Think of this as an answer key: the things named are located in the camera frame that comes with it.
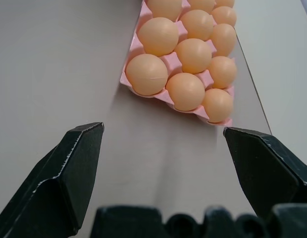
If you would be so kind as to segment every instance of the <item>egg cup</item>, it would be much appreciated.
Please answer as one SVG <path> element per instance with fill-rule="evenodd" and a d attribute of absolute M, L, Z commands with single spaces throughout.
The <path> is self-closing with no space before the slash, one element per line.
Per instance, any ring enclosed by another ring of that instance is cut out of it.
<path fill-rule="evenodd" d="M 183 14 L 185 14 L 186 12 L 188 12 L 189 10 L 190 10 L 190 4 L 187 2 L 187 0 L 183 0 L 182 1 L 182 12 L 179 15 L 178 19 L 180 19 L 180 17 Z M 142 8 L 141 8 L 139 20 L 138 20 L 138 23 L 137 23 L 137 26 L 136 26 L 136 29 L 135 29 L 135 32 L 134 32 L 134 36 L 133 36 L 133 39 L 132 39 L 132 42 L 131 42 L 129 54 L 127 56 L 127 60 L 126 60 L 125 65 L 124 65 L 123 72 L 122 72 L 122 75 L 120 77 L 120 83 L 127 86 L 134 94 L 136 94 L 140 97 L 157 98 L 161 101 L 166 102 L 168 104 L 168 106 L 170 106 L 172 109 L 174 109 L 178 112 L 197 115 L 197 117 L 205 123 L 208 123 L 208 124 L 211 124 L 211 125 L 232 126 L 232 120 L 230 118 L 228 118 L 228 119 L 226 119 L 222 122 L 219 122 L 219 123 L 210 123 L 208 121 L 209 117 L 206 114 L 204 107 L 202 105 L 199 105 L 196 109 L 194 109 L 192 111 L 187 111 L 187 112 L 179 111 L 179 110 L 175 109 L 174 103 L 171 100 L 169 93 L 165 88 L 163 88 L 158 94 L 150 95 L 150 96 L 140 95 L 133 90 L 132 85 L 130 84 L 130 82 L 128 81 L 128 79 L 126 77 L 126 73 L 125 73 L 126 65 L 134 57 L 141 55 L 141 54 L 145 54 L 144 47 L 137 37 L 137 32 L 142 27 L 142 25 L 144 23 L 146 23 L 148 20 L 152 19 L 152 17 L 153 17 L 152 12 L 147 7 L 146 0 L 145 0 L 142 3 Z M 180 43 L 181 41 L 187 39 L 188 32 L 185 29 L 185 27 L 183 26 L 181 21 L 177 20 L 175 22 L 175 24 L 177 25 L 178 30 L 179 30 L 179 43 Z M 208 40 L 208 41 L 206 41 L 206 43 L 209 45 L 212 53 L 214 54 L 216 52 L 216 48 L 214 47 L 212 41 Z M 171 78 L 172 76 L 178 74 L 178 73 L 183 72 L 182 71 L 182 64 L 181 64 L 180 60 L 178 59 L 177 54 L 175 52 L 172 52 L 172 53 L 165 55 L 165 56 L 161 56 L 159 58 L 165 63 L 165 65 L 167 67 L 168 79 Z M 201 82 L 203 83 L 204 88 L 206 90 L 212 88 L 214 81 L 213 81 L 213 79 L 212 79 L 208 70 L 205 70 L 201 73 L 195 74 L 195 76 L 197 76 L 201 80 Z M 227 93 L 229 93 L 232 97 L 234 97 L 234 86 L 227 87 L 223 90 L 226 91 Z"/>

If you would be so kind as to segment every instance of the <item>brown egg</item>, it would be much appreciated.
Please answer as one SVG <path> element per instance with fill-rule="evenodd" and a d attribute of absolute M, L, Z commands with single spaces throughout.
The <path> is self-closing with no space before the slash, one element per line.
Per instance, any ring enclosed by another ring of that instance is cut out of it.
<path fill-rule="evenodd" d="M 215 0 L 216 6 L 215 7 L 220 7 L 220 6 L 229 6 L 233 7 L 235 0 Z"/>
<path fill-rule="evenodd" d="M 214 26 L 210 39 L 217 50 L 213 56 L 228 56 L 233 51 L 237 42 L 235 29 L 228 24 Z"/>
<path fill-rule="evenodd" d="M 188 0 L 188 2 L 191 10 L 199 9 L 207 13 L 211 13 L 215 5 L 215 0 Z"/>
<path fill-rule="evenodd" d="M 126 77 L 136 93 L 149 96 L 164 88 L 168 80 L 168 70 L 157 56 L 143 54 L 129 62 Z"/>
<path fill-rule="evenodd" d="M 213 31 L 213 18 L 203 10 L 192 10 L 180 19 L 188 31 L 188 38 L 207 41 Z"/>
<path fill-rule="evenodd" d="M 202 101 L 209 122 L 218 123 L 227 119 L 233 112 L 233 98 L 221 89 L 209 89 Z"/>
<path fill-rule="evenodd" d="M 234 60 L 224 56 L 212 58 L 208 70 L 214 81 L 213 88 L 228 87 L 234 82 L 237 75 L 237 67 Z"/>
<path fill-rule="evenodd" d="M 208 44 L 200 39 L 182 41 L 174 50 L 182 63 L 185 73 L 201 73 L 209 66 L 212 51 Z"/>
<path fill-rule="evenodd" d="M 165 17 L 176 21 L 182 11 L 182 0 L 148 0 L 147 6 L 153 17 Z"/>
<path fill-rule="evenodd" d="M 174 102 L 174 107 L 185 112 L 197 108 L 205 94 L 202 82 L 190 73 L 179 73 L 170 78 L 166 90 Z"/>
<path fill-rule="evenodd" d="M 213 16 L 217 24 L 226 23 L 231 25 L 232 27 L 234 27 L 236 24 L 237 20 L 236 12 L 234 9 L 228 6 L 220 6 L 214 9 L 211 15 Z"/>
<path fill-rule="evenodd" d="M 171 20 L 157 17 L 147 21 L 138 32 L 145 52 L 155 56 L 171 53 L 179 41 L 178 27 Z"/>

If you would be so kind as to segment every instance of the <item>egg tray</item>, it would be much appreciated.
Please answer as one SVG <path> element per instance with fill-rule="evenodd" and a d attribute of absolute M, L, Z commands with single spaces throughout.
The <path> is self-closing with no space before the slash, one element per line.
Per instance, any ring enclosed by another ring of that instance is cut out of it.
<path fill-rule="evenodd" d="M 182 0 L 182 12 L 180 14 L 180 16 L 178 17 L 178 19 L 180 19 L 180 17 L 185 14 L 186 12 L 188 12 L 190 10 L 190 4 L 187 2 L 187 0 Z M 143 44 L 139 41 L 138 37 L 137 37 L 137 33 L 139 31 L 139 29 L 142 27 L 143 24 L 145 24 L 147 21 L 149 21 L 150 19 L 153 18 L 153 14 L 150 11 L 150 9 L 147 7 L 146 5 L 146 0 L 144 0 L 142 2 L 142 8 L 140 11 L 140 15 L 139 15 L 139 19 L 138 19 L 138 23 L 134 32 L 134 36 L 131 42 L 131 46 L 129 49 L 129 54 L 127 56 L 127 60 L 125 62 L 124 68 L 123 68 L 123 72 L 120 78 L 120 83 L 127 86 L 134 94 L 143 97 L 143 98 L 157 98 L 161 101 L 164 101 L 168 104 L 168 106 L 170 106 L 172 109 L 178 111 L 178 112 L 182 112 L 182 113 L 187 113 L 187 114 L 195 114 L 197 115 L 197 117 L 202 120 L 205 123 L 208 124 L 212 124 L 212 125 L 221 125 L 221 126 L 232 126 L 232 119 L 231 118 L 227 118 L 225 121 L 219 122 L 219 123 L 210 123 L 209 117 L 206 114 L 204 107 L 202 105 L 198 106 L 196 109 L 192 110 L 192 111 L 179 111 L 174 107 L 174 103 L 171 100 L 168 91 L 163 88 L 163 90 L 155 95 L 150 95 L 150 96 L 144 96 L 144 95 L 140 95 L 138 93 L 136 93 L 133 88 L 132 85 L 130 84 L 130 82 L 128 81 L 127 77 L 126 77 L 126 73 L 125 73 L 125 69 L 126 69 L 126 65 L 128 65 L 128 63 L 136 56 L 138 55 L 142 55 L 145 54 L 145 50 L 144 50 L 144 46 Z M 182 24 L 181 21 L 177 20 L 175 22 L 175 24 L 178 27 L 178 31 L 179 31 L 179 42 L 182 42 L 184 40 L 187 39 L 188 37 L 188 31 L 185 29 L 184 25 Z M 214 54 L 216 52 L 216 48 L 214 47 L 213 43 L 211 40 L 206 41 L 206 43 L 209 45 L 209 47 L 211 48 L 212 53 Z M 172 76 L 178 74 L 178 73 L 182 73 L 182 64 L 180 62 L 180 60 L 178 59 L 178 56 L 175 52 L 172 52 L 168 55 L 165 56 L 161 56 L 159 57 L 164 64 L 167 67 L 168 70 L 168 78 L 171 78 Z M 204 88 L 206 90 L 211 89 L 212 85 L 214 83 L 210 73 L 208 70 L 205 70 L 202 73 L 198 73 L 195 74 L 195 76 L 197 76 L 201 82 L 204 85 Z M 224 91 L 226 91 L 227 93 L 229 93 L 232 97 L 234 97 L 234 86 L 230 86 L 228 88 L 223 89 Z"/>

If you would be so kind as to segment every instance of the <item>table surface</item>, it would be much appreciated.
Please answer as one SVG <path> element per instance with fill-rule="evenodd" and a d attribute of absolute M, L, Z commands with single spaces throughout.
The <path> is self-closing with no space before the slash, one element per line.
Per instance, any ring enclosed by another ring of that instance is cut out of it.
<path fill-rule="evenodd" d="M 198 221 L 221 204 L 252 212 L 222 127 L 119 86 L 140 0 L 0 0 L 0 212 L 65 132 L 104 121 L 90 206 L 153 205 Z M 269 133 L 239 45 L 234 126 Z"/>

